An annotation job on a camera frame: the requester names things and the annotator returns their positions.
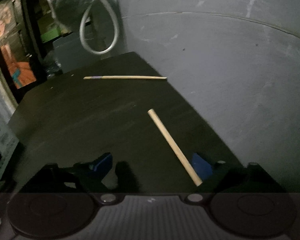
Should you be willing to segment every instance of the doorway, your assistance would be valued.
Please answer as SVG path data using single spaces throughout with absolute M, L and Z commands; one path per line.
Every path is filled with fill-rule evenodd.
M 17 102 L 46 80 L 27 32 L 21 0 L 0 1 L 0 68 Z

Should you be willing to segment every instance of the curved gray wall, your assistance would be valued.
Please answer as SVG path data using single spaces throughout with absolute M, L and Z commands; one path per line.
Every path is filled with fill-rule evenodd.
M 300 0 L 118 2 L 127 51 L 168 76 L 243 164 L 300 191 Z

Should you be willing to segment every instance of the wooden stick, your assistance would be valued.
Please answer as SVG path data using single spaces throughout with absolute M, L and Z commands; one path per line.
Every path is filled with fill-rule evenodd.
M 150 109 L 148 111 L 148 114 L 150 115 L 150 117 L 152 118 L 152 120 L 154 121 L 154 123 L 156 124 L 156 126 L 158 127 L 162 135 L 164 136 L 164 138 L 167 140 L 167 142 L 169 143 L 170 147 L 172 148 L 172 150 L 174 151 L 178 159 L 181 161 L 182 165 L 190 175 L 193 182 L 196 184 L 196 186 L 199 186 L 202 183 L 202 180 L 199 178 L 194 168 L 191 166 L 191 164 L 184 156 L 184 154 L 182 153 L 182 151 L 180 150 L 180 148 L 178 147 L 174 139 L 171 137 L 171 135 L 169 134 L 169 132 L 167 131 L 167 129 L 165 128 L 165 126 L 163 125 L 163 123 L 161 122 L 157 114 L 155 113 L 155 111 L 153 109 Z
M 167 79 L 167 77 L 156 76 L 89 76 L 83 79 Z

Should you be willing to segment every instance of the round bolt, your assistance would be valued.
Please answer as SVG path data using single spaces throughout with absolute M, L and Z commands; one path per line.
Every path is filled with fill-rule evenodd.
M 215 164 L 214 164 L 214 169 L 217 169 L 219 167 L 221 167 L 223 164 L 225 164 L 226 162 L 225 161 L 217 161 Z
M 190 201 L 190 202 L 200 202 L 203 200 L 203 197 L 200 195 L 200 194 L 197 194 L 197 193 L 194 193 L 194 194 L 190 194 L 187 199 Z
M 113 194 L 103 194 L 100 199 L 104 203 L 111 203 L 116 200 L 116 197 Z

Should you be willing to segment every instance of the dark tabletop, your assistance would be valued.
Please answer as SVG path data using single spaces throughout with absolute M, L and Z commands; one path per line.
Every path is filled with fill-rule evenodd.
M 25 150 L 14 179 L 24 184 L 46 163 L 60 167 L 111 152 L 127 161 L 145 192 L 193 192 L 195 185 L 149 117 L 153 108 L 190 160 L 240 162 L 166 80 L 83 80 L 94 75 L 159 75 L 134 52 L 73 70 L 29 91 L 9 126 Z

